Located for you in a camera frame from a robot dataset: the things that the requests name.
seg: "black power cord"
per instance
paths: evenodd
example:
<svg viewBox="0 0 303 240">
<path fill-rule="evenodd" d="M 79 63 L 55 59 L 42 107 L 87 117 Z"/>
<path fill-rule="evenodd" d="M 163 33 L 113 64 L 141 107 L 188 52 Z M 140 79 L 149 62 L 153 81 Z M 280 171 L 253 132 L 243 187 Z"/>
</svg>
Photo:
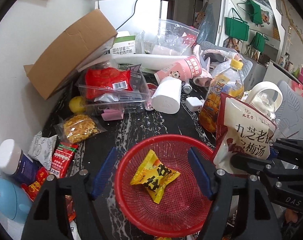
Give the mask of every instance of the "black power cord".
<svg viewBox="0 0 303 240">
<path fill-rule="evenodd" d="M 120 27 L 122 27 L 126 22 L 128 22 L 133 16 L 134 16 L 134 14 L 135 14 L 135 11 L 136 11 L 136 4 L 137 4 L 137 2 L 138 2 L 138 0 L 136 0 L 136 2 L 135 2 L 135 6 L 134 6 L 134 8 L 133 8 L 133 14 L 131 15 L 131 17 L 129 17 L 121 26 L 119 26 L 116 30 L 118 31 L 118 29 L 120 28 Z"/>
</svg>

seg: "blue plastic bag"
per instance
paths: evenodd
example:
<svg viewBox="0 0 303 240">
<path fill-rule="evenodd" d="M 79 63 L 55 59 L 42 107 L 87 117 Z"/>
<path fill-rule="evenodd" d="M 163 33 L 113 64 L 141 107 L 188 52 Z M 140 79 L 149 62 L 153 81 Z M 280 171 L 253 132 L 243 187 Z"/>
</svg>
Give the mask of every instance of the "blue plastic bag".
<svg viewBox="0 0 303 240">
<path fill-rule="evenodd" d="M 215 43 L 215 21 L 213 14 L 213 5 L 209 4 L 205 10 L 205 18 L 203 19 L 200 27 L 199 34 L 197 36 L 196 43 L 200 44 L 203 41 L 209 41 Z"/>
</svg>

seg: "yellow bottle cap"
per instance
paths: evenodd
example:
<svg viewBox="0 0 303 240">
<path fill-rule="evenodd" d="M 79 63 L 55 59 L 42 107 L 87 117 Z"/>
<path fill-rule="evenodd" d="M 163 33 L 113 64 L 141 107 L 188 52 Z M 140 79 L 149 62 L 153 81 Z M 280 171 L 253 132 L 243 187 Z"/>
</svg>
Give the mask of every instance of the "yellow bottle cap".
<svg viewBox="0 0 303 240">
<path fill-rule="evenodd" d="M 238 61 L 238 60 L 232 59 L 232 61 L 231 61 L 231 67 L 236 68 L 238 70 L 241 70 L 242 67 L 243 67 L 243 63 L 240 62 L 240 61 Z"/>
</svg>

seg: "white paper roll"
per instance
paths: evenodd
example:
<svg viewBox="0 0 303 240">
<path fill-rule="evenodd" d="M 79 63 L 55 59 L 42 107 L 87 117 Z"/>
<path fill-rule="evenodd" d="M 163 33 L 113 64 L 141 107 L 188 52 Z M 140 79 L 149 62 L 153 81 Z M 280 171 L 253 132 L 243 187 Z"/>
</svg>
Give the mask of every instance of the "white paper roll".
<svg viewBox="0 0 303 240">
<path fill-rule="evenodd" d="M 176 114 L 180 108 L 182 81 L 173 77 L 165 77 L 151 98 L 151 104 L 156 111 L 166 114 Z"/>
</svg>

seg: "white bottle handle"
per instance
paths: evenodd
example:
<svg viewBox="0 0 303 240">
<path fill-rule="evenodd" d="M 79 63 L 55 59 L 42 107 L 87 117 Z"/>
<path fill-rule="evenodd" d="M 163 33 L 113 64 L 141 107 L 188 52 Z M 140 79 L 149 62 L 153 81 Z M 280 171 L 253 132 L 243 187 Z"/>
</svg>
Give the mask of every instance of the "white bottle handle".
<svg viewBox="0 0 303 240">
<path fill-rule="evenodd" d="M 280 107 L 282 101 L 283 101 L 283 94 L 278 88 L 278 86 L 272 82 L 269 81 L 263 81 L 258 83 L 256 86 L 253 87 L 253 89 L 248 94 L 248 97 L 245 100 L 245 103 L 250 104 L 255 96 L 258 95 L 258 93 L 266 90 L 266 89 L 272 89 L 278 92 L 277 98 L 275 100 L 275 111 Z"/>
</svg>

